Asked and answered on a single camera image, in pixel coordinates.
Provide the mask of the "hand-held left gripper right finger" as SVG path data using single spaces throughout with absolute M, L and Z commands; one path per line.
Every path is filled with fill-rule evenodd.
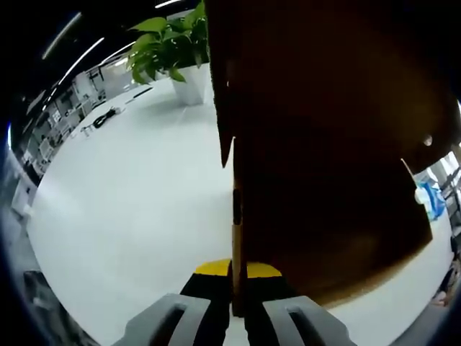
M 244 324 L 250 345 L 351 345 L 339 319 L 299 296 L 271 265 L 250 262 L 245 281 Z

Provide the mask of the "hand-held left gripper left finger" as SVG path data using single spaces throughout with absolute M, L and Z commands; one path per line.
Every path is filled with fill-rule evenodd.
M 123 345 L 222 345 L 230 321 L 231 260 L 206 262 L 179 293 L 169 293 L 133 317 Z

